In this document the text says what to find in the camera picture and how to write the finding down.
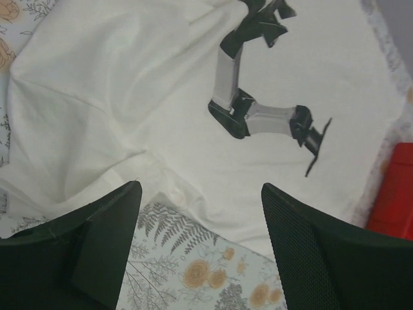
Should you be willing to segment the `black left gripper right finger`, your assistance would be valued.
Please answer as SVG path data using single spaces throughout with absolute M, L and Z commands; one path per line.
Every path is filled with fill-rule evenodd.
M 288 309 L 412 309 L 412 242 L 361 229 L 270 183 L 263 211 Z

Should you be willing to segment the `white t-shirt with robot print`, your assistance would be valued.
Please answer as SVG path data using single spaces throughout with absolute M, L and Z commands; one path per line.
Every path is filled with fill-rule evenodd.
M 267 257 L 262 186 L 352 220 L 412 87 L 376 1 L 58 1 L 1 62 L 10 217 L 138 181 Z

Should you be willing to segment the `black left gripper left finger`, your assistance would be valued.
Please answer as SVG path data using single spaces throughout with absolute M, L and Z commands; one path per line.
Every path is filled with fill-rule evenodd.
M 115 309 L 141 203 L 130 181 L 1 240 L 1 309 Z

